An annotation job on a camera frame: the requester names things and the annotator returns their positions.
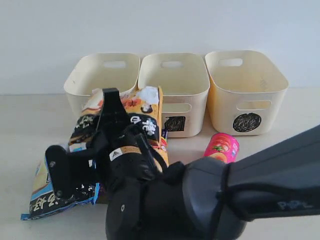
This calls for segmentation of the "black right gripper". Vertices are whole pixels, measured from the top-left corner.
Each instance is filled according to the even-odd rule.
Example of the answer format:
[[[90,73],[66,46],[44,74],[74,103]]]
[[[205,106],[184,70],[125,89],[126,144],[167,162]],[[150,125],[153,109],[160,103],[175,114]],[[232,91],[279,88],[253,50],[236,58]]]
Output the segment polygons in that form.
[[[97,132],[88,147],[95,150],[98,179],[107,193],[115,192],[126,179],[151,181],[168,167],[163,157],[148,141],[145,132],[130,124],[117,88],[103,88],[103,104]],[[51,145],[45,160],[55,196],[70,200],[76,194],[76,159],[68,145]]]

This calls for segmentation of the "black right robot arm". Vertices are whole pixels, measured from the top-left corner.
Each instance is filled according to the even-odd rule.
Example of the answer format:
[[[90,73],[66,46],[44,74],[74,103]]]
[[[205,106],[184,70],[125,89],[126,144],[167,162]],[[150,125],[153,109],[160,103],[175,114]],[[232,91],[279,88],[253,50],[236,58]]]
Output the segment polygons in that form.
[[[256,219],[320,213],[320,129],[238,162],[203,157],[166,165],[132,123],[116,88],[105,88],[86,148],[45,152],[54,194],[68,200],[101,183],[109,240],[235,240]]]

